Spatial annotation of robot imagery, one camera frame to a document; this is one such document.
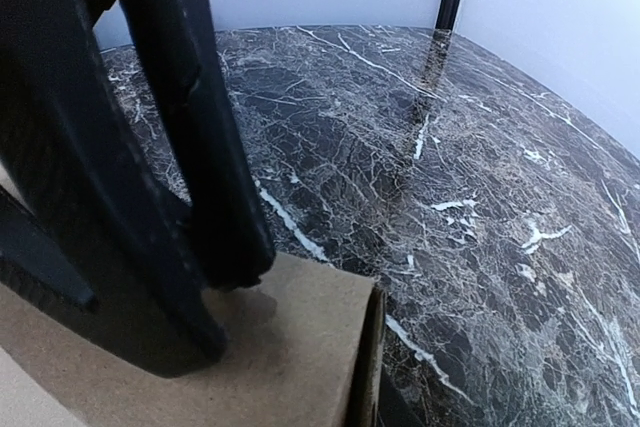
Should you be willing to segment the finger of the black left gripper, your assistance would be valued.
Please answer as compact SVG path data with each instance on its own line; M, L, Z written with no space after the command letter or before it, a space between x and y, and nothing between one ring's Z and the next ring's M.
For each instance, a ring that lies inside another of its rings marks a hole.
M1 160L19 213L59 249L1 280L56 322L145 371L217 362L221 326L107 78L84 0L1 0Z
M218 60L210 0L119 0L191 199L183 226L211 286L260 282L275 260Z

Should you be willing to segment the brown cardboard box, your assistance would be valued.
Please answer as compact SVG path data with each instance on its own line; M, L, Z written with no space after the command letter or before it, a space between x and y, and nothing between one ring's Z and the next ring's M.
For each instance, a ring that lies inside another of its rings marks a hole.
M278 254L260 285L197 293L221 325L206 356L167 317L129 259L75 223L67 246L95 312L1 290L1 422L86 426L371 426L384 300L372 280Z

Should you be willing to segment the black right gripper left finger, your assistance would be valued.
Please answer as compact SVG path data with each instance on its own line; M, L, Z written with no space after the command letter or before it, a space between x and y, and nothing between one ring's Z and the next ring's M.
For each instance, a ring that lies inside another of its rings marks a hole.
M1 190L1 283L40 310L69 307L93 313L98 300L37 219Z

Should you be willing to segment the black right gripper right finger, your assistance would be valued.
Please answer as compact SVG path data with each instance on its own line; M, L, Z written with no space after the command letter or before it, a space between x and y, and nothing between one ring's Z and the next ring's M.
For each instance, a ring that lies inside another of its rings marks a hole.
M382 427L423 427L385 368L381 370L379 389L379 425Z

